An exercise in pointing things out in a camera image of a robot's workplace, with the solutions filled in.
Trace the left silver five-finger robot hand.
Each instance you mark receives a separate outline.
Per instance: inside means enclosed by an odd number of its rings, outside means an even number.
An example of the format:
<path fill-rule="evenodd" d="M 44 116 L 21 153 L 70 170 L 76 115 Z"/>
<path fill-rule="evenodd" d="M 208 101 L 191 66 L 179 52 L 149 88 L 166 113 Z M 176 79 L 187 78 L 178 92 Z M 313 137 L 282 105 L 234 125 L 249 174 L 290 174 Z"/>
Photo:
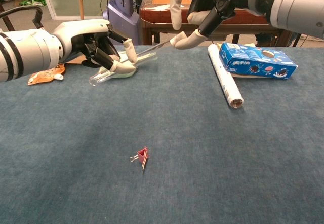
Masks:
<path fill-rule="evenodd" d="M 104 67 L 110 72 L 127 74 L 135 71 L 136 53 L 129 37 L 113 28 L 106 19 L 77 20 L 61 23 L 52 33 L 60 41 L 65 63 L 79 53 L 85 56 L 82 65 Z M 111 40 L 128 49 L 129 62 L 120 62 L 120 56 Z"/>

